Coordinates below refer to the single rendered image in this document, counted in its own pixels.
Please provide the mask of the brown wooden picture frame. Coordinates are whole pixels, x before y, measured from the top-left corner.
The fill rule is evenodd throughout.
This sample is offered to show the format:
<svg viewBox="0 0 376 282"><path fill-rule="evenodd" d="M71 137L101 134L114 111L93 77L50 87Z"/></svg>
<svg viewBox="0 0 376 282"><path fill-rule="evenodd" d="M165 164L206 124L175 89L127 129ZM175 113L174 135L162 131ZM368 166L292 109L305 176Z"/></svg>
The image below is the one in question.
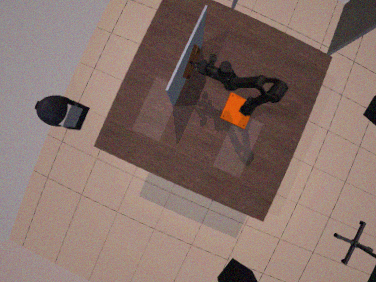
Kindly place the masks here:
<svg viewBox="0 0 376 282"><path fill-rule="evenodd" d="M188 63L186 64L186 68L183 74L183 78L190 79L192 71L194 67L190 64L190 61L197 61L198 56L200 54L200 47L197 45L194 45L191 55L189 56L190 58L187 61Z"/></svg>

